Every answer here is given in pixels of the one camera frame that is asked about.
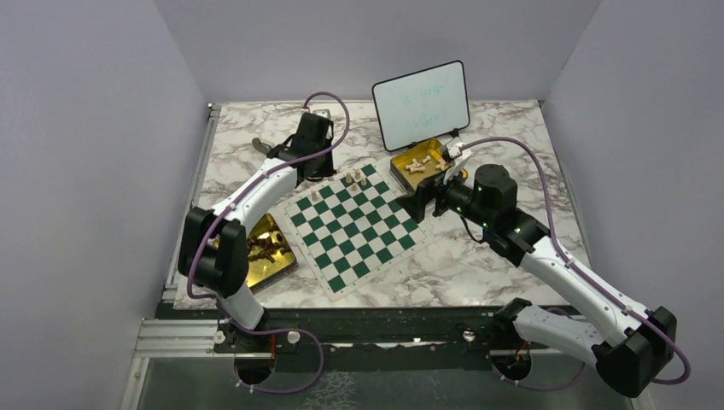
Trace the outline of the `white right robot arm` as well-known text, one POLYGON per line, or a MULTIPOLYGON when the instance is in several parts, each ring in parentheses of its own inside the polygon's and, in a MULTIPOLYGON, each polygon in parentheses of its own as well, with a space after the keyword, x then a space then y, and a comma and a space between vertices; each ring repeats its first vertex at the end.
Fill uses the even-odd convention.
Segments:
POLYGON ((517 183, 501 165, 477 168, 473 185, 456 176, 428 177, 397 203, 416 222, 434 203, 482 227, 482 240, 497 255, 552 287, 585 322, 557 316, 520 298, 495 315, 493 338, 512 348, 533 342, 557 349, 593 367, 614 391, 635 398, 673 359, 677 319, 623 295, 581 264, 550 230, 517 206, 517 183))

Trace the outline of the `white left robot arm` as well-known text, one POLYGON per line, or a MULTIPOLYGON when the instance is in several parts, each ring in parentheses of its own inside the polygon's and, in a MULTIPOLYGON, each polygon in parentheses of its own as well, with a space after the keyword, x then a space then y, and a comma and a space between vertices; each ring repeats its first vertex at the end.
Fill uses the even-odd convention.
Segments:
POLYGON ((237 341, 247 350, 265 346, 265 309, 247 284, 251 229, 302 181, 332 167, 332 120, 302 114, 287 141, 269 150, 259 170, 234 194, 209 209, 193 207, 184 220, 178 272, 191 287, 212 297, 238 325, 237 341))

